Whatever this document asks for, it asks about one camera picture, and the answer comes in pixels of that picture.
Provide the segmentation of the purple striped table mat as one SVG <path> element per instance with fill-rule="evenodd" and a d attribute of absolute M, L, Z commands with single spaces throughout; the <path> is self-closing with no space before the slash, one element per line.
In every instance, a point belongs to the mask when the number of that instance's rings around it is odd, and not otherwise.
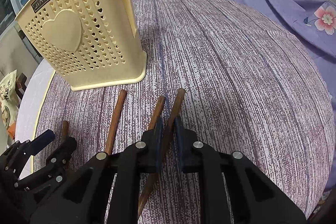
<path fill-rule="evenodd" d="M 34 170 L 58 147 L 62 121 L 77 140 L 70 168 L 102 151 L 120 89 L 127 96 L 114 153 L 141 139 L 159 96 L 166 124 L 184 88 L 185 128 L 217 151 L 241 151 L 309 217 L 331 170 L 335 125 L 326 82 L 298 38 L 228 0 L 133 0 L 133 7 L 145 78 L 74 92 L 56 73 L 35 130 L 56 138 L 34 157 Z M 177 152 L 174 139 L 138 223 L 200 223 L 198 176 L 179 170 Z"/>

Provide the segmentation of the brown wooden chopstick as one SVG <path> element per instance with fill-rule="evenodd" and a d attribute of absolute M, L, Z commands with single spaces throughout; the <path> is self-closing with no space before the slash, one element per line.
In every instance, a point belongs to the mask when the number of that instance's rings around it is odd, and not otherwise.
<path fill-rule="evenodd" d="M 161 116 L 162 110 L 165 106 L 165 99 L 166 98 L 164 96 L 159 96 L 158 97 L 156 106 L 155 106 L 154 111 L 153 111 L 153 115 L 151 117 L 150 123 L 149 123 L 148 128 L 147 128 L 148 130 L 152 130 L 152 129 L 155 128 L 157 120 Z"/>
<path fill-rule="evenodd" d="M 169 144 L 173 140 L 172 128 L 173 128 L 174 120 L 178 116 L 179 111 L 181 109 L 184 96 L 185 96 L 185 89 L 183 88 L 178 89 L 177 96 L 175 97 L 174 105 L 173 105 L 173 108 L 169 116 L 169 120 L 167 122 L 165 131 L 163 133 L 162 156 L 161 156 L 162 160 L 165 158 L 165 154 L 169 148 Z M 142 214 L 143 208 L 145 207 L 147 200 L 151 192 L 153 191 L 154 185 L 157 182 L 158 177 L 159 177 L 159 173 L 152 173 L 149 175 L 149 177 L 146 180 L 145 187 L 140 195 L 139 202 L 138 202 L 138 218 Z"/>
<path fill-rule="evenodd" d="M 117 98 L 117 103 L 114 107 L 113 114 L 112 114 L 112 120 L 109 127 L 108 137 L 105 143 L 105 152 L 107 154 L 111 154 L 113 150 L 114 140 L 117 132 L 117 126 L 118 122 L 120 120 L 123 104 L 125 102 L 125 98 L 127 95 L 127 91 L 124 89 L 121 89 Z"/>

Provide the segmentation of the cream plastic utensil holder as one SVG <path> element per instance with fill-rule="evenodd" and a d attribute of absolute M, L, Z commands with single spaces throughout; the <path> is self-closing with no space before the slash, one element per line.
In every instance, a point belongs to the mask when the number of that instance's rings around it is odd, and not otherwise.
<path fill-rule="evenodd" d="M 132 0 L 29 0 L 16 20 L 74 91 L 145 77 Z"/>

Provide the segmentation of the purple floral cloth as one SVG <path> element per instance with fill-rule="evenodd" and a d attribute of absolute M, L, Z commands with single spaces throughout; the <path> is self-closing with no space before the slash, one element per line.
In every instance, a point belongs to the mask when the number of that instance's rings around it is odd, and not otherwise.
<path fill-rule="evenodd" d="M 335 106 L 335 5 L 328 0 L 229 0 L 248 32 L 290 32 L 306 48 Z"/>

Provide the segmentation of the printed snack bag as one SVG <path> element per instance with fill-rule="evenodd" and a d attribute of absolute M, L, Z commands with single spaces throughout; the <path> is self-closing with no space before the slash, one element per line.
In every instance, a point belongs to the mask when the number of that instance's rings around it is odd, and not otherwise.
<path fill-rule="evenodd" d="M 19 111 L 19 98 L 15 91 L 17 70 L 8 73 L 1 80 L 2 120 L 11 139 L 15 139 L 15 127 Z"/>

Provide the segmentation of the wooden handled metal spoon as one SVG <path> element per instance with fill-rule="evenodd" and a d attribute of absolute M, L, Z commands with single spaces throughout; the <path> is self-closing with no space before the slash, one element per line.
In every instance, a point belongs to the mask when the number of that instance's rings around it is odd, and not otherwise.
<path fill-rule="evenodd" d="M 62 142 L 65 142 L 68 139 L 68 128 L 69 128 L 68 121 L 63 121 L 62 122 Z"/>

